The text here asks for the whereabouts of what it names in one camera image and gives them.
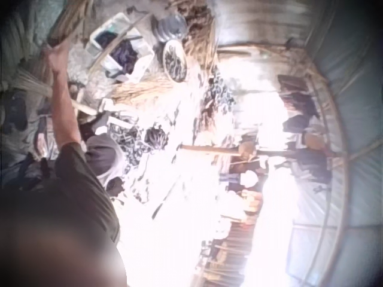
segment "wooden pole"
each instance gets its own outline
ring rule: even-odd
[[[232,157],[240,157],[241,154],[236,149],[231,148],[216,148],[214,146],[196,146],[196,145],[181,145],[181,149],[186,151],[195,151],[205,154],[217,154],[217,155],[229,155]],[[294,154],[294,151],[265,151],[259,150],[256,151],[256,155],[268,155],[270,157],[279,156],[279,157],[290,157]]]
[[[213,146],[196,146],[196,145],[181,145],[181,149],[186,151],[195,151],[205,154],[229,155],[232,157],[239,157],[238,150],[231,148],[216,148]]]

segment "person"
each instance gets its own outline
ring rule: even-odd
[[[99,158],[80,145],[67,85],[69,47],[67,39],[45,52],[54,78],[51,109],[60,151],[55,176],[31,190],[0,193],[1,271],[7,286],[127,286],[116,248],[120,224],[87,163]]]
[[[245,188],[250,188],[258,182],[258,176],[252,170],[247,170],[245,173],[221,173],[219,181],[240,184]]]

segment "ground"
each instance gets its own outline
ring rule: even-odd
[[[63,1],[34,2],[37,4],[34,42],[39,46],[59,15]],[[160,18],[166,15],[162,1],[95,0],[93,28],[135,4],[140,11],[149,11]],[[140,32],[156,49],[158,43],[150,33],[150,22],[140,23]],[[81,42],[72,46],[69,79],[85,85],[83,103],[96,108],[99,99],[112,96],[110,85],[113,81],[107,79],[103,71],[97,71],[89,78],[86,71],[91,62]],[[149,74],[156,72],[161,72],[157,58],[148,70]],[[190,73],[194,72],[200,71],[191,69]],[[28,109],[33,110],[28,111],[31,124],[32,121],[37,122],[36,111],[42,98],[28,96]],[[230,114],[218,114],[214,131],[198,130],[203,97],[203,88],[191,77],[188,83],[178,85],[169,94],[131,107],[139,114],[140,127],[160,124],[169,134],[165,149],[144,155],[139,166],[127,175],[125,192],[114,199],[121,226],[118,249],[125,263],[128,284],[132,287],[190,286],[199,262],[201,243],[214,235],[219,219],[216,197],[225,189],[218,183],[218,174],[221,170],[228,170],[230,158],[187,152],[179,146],[193,143],[210,145],[212,142],[218,146],[223,142],[225,146],[232,146],[232,141],[225,140],[233,130],[233,120]],[[9,141],[20,143],[32,134],[25,132],[9,138]],[[33,147],[31,142],[28,140],[25,146]],[[134,198],[135,190],[147,195],[144,204]]]

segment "dried straw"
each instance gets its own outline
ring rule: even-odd
[[[165,74],[157,74],[147,77],[140,83],[123,83],[116,85],[113,91],[115,103],[134,103],[140,100],[159,97],[169,93],[175,87]]]
[[[52,97],[52,88],[41,82],[23,68],[18,68],[13,81],[10,83],[13,88],[25,90],[30,93],[40,94],[45,97]]]
[[[89,15],[92,5],[92,0],[68,0],[66,7],[51,29],[48,44],[54,47],[72,35]]]
[[[215,21],[209,9],[196,14],[194,8],[207,7],[205,0],[173,1],[171,6],[176,6],[185,17],[190,31],[183,41],[187,56],[194,57],[202,69],[210,70],[215,59]]]

